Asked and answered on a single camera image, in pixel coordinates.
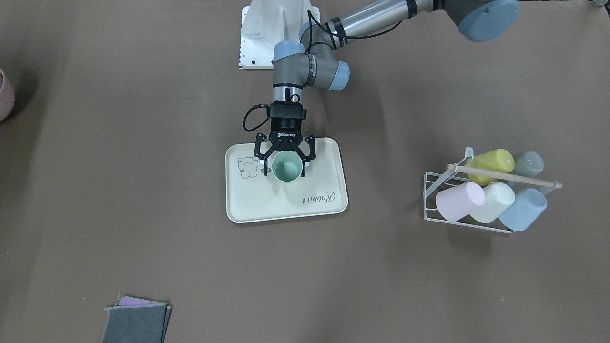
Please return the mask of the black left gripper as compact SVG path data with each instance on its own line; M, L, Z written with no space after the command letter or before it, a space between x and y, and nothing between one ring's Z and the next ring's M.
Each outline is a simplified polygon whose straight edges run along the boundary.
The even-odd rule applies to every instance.
M272 120L271 132L268 136L272 143L266 152L261 152L261 143L267 139L265 134L257 134L254 147L254 156L263 161L262 172L268 175L268 158L274 151L292 151L298 154L302 163L301 177L305 177L307 163L316 158L315 137L309 135L304 139L308 145L308 154L300 148L303 141L301 132L302 121L307 111L299 102L273 102L266 110L268 119Z

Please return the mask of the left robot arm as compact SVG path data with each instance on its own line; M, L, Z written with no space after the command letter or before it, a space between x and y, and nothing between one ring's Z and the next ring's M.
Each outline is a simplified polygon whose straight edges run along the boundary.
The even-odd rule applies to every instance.
M389 33L403 21L421 12L443 10L472 42L499 36L516 21L520 8L516 0L375 0L328 22L320 23L313 13L301 25L297 40L276 44L273 52L273 84L270 104L265 109L271 123L268 135L256 136L254 158L268 174L273 152L296 155L297 176L305 175L305 165L316 158L314 136L304 137L302 121L307 111L302 104L303 89L314 87L341 91L347 86L348 63L335 58L334 51L357 40Z

